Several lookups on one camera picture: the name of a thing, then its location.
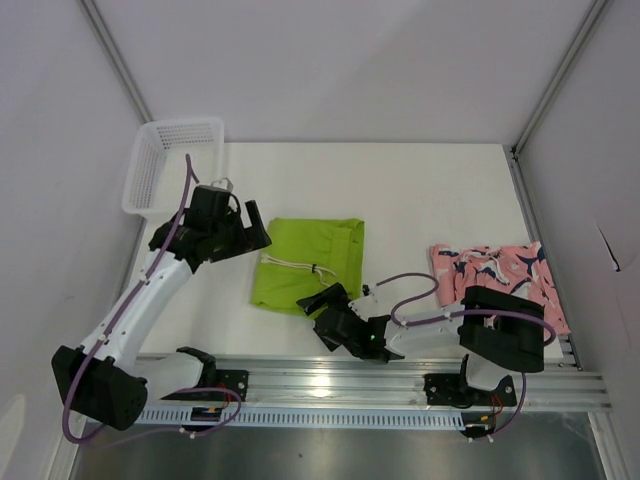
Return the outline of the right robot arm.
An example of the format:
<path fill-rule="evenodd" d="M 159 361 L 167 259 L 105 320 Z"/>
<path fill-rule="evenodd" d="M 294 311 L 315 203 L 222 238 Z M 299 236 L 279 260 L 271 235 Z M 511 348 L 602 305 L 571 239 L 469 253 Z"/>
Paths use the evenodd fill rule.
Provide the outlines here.
<path fill-rule="evenodd" d="M 386 307 L 370 286 L 352 299 L 340 283 L 296 302 L 313 318 L 314 332 L 328 350 L 344 348 L 360 360 L 388 364 L 459 347 L 456 389 L 472 404 L 514 373 L 542 372 L 544 350 L 557 337 L 541 305 L 482 286 L 467 288 L 461 301 L 431 312 L 401 314 L 408 303 Z"/>

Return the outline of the pink shark print shorts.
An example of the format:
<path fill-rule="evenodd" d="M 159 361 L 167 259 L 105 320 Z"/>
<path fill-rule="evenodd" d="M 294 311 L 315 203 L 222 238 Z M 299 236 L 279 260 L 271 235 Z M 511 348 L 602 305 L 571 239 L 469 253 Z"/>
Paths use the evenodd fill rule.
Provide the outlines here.
<path fill-rule="evenodd" d="M 544 249 L 539 242 L 516 246 L 429 248 L 432 272 L 439 281 L 438 302 L 446 306 L 463 299 L 473 286 L 523 298 L 541 305 L 544 320 L 559 335 L 570 333 Z"/>

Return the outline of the lime green cloth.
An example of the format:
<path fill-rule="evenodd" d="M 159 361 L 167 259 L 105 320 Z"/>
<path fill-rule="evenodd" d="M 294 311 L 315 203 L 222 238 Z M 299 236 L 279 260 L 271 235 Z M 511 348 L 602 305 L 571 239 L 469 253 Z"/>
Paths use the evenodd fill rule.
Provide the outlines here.
<path fill-rule="evenodd" d="M 360 296 L 365 222 L 358 218 L 275 218 L 260 252 L 250 304 L 268 311 L 301 315 L 297 301 L 335 283 L 349 297 Z"/>

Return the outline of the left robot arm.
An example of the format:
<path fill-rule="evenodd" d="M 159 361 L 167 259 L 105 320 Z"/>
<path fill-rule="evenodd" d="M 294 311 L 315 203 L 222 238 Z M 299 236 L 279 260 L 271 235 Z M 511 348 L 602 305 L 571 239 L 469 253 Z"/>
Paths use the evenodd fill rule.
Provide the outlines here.
<path fill-rule="evenodd" d="M 213 355 L 192 347 L 142 367 L 142 344 L 169 301 L 204 264 L 264 249 L 271 239 L 257 203 L 201 185 L 149 241 L 139 279 L 80 343 L 61 346 L 51 361 L 63 403 L 63 432 L 72 442 L 73 412 L 116 430 L 131 427 L 148 402 L 173 396 L 225 397 Z"/>

